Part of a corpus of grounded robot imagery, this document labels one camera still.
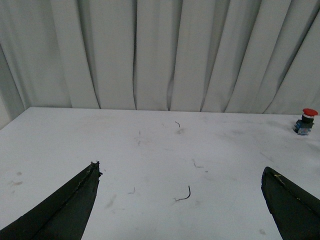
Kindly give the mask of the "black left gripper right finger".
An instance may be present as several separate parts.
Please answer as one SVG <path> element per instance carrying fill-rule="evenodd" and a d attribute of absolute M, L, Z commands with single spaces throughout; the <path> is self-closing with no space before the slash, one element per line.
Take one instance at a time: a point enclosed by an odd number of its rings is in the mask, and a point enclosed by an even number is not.
<path fill-rule="evenodd" d="M 320 200 L 267 166 L 261 191 L 283 240 L 320 238 Z"/>

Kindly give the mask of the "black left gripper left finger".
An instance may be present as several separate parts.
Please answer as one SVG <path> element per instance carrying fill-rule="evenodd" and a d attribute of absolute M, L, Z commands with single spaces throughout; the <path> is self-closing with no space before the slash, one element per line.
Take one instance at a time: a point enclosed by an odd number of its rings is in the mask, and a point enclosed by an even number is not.
<path fill-rule="evenodd" d="M 99 186 L 100 163 L 91 162 L 33 209 L 0 231 L 2 240 L 80 240 Z"/>

